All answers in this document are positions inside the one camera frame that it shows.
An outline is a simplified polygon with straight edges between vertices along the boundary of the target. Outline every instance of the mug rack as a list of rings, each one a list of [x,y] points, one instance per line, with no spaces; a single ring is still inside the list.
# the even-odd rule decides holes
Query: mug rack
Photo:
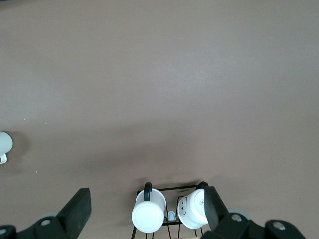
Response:
[[[164,191],[174,191],[174,190],[182,190],[182,189],[196,189],[198,187],[198,185],[190,185],[190,186],[182,186],[182,187],[172,187],[172,188],[160,188],[160,189],[157,189],[159,190],[160,192],[164,192]],[[167,227],[167,231],[168,231],[168,236],[169,238],[171,239],[171,229],[170,229],[170,226],[173,226],[173,225],[178,225],[178,234],[177,234],[177,238],[180,238],[180,225],[182,225],[183,223],[181,222],[181,220],[178,218],[178,214],[177,214],[177,207],[178,207],[178,203],[180,201],[180,199],[182,197],[184,197],[185,195],[183,196],[179,196],[177,198],[177,203],[176,203],[176,209],[175,209],[175,215],[176,215],[176,221],[169,221],[168,220],[168,208],[167,208],[167,204],[166,204],[166,210],[165,210],[165,216],[164,216],[164,222],[162,224],[161,227]],[[136,235],[136,230],[137,228],[134,227],[133,228],[133,231],[132,231],[132,236],[131,236],[131,239],[135,239],[135,235]],[[199,236],[202,236],[203,235],[203,229],[202,228],[199,228],[199,229],[194,229],[194,236],[195,237],[199,237]]]

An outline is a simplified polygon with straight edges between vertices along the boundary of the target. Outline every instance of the screw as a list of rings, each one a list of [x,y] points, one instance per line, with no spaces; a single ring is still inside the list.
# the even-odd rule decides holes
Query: screw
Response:
[[[41,226],[48,225],[48,224],[50,224],[50,222],[51,222],[50,219],[43,220],[43,221],[41,222]]]
[[[281,222],[273,222],[273,226],[281,231],[285,230],[286,227]]]
[[[233,214],[231,216],[231,219],[236,221],[236,222],[241,222],[242,221],[241,217],[238,214]]]
[[[0,235],[5,234],[5,233],[6,233],[6,229],[5,228],[0,229]]]

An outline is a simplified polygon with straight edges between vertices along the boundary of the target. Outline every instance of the white cup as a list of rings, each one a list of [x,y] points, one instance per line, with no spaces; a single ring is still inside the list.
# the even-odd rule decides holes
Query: white cup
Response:
[[[198,229],[208,224],[204,196],[204,189],[197,189],[179,201],[177,207],[178,217],[186,227]]]
[[[10,135],[5,132],[0,132],[0,164],[7,162],[6,153],[8,153],[13,146],[13,141]]]
[[[156,232],[164,222],[166,199],[157,189],[150,192],[150,200],[144,201],[144,190],[136,197],[132,211],[134,226],[143,233]]]

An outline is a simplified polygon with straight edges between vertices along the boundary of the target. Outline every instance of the black mug handle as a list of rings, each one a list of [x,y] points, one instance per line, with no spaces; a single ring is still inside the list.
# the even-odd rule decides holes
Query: black mug handle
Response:
[[[204,189],[205,187],[208,187],[208,183],[202,181],[197,185],[196,189]]]
[[[150,197],[151,191],[152,191],[152,184],[148,182],[144,186],[144,201],[149,201],[151,199]]]

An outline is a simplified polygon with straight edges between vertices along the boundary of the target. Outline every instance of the black metal rack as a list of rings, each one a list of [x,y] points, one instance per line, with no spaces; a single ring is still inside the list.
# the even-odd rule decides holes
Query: black metal rack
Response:
[[[182,189],[191,189],[191,188],[194,188],[196,189],[198,187],[198,185],[190,185],[190,186],[182,186],[182,187],[172,187],[172,188],[160,188],[160,189],[157,189],[159,190],[160,192],[163,192],[163,191],[173,191],[173,190],[182,190]],[[171,233],[170,233],[170,228],[169,226],[173,226],[173,225],[178,225],[178,236],[177,238],[179,238],[180,236],[180,225],[183,224],[181,222],[181,220],[177,217],[178,214],[177,214],[177,208],[178,208],[178,203],[180,201],[180,199],[182,197],[184,197],[185,195],[183,196],[179,196],[177,198],[177,203],[176,203],[176,210],[175,210],[175,215],[176,215],[176,221],[169,221],[168,220],[168,208],[167,208],[167,204],[166,204],[166,215],[164,216],[164,222],[162,224],[162,227],[167,227],[167,230],[168,230],[168,235],[169,235],[169,238],[171,239]],[[133,231],[132,231],[132,236],[131,236],[131,239],[135,239],[135,234],[136,234],[136,230],[137,228],[134,227],[133,228]],[[195,237],[197,237],[197,230],[194,229],[194,233],[195,233]],[[203,235],[203,229],[200,228],[200,235]]]

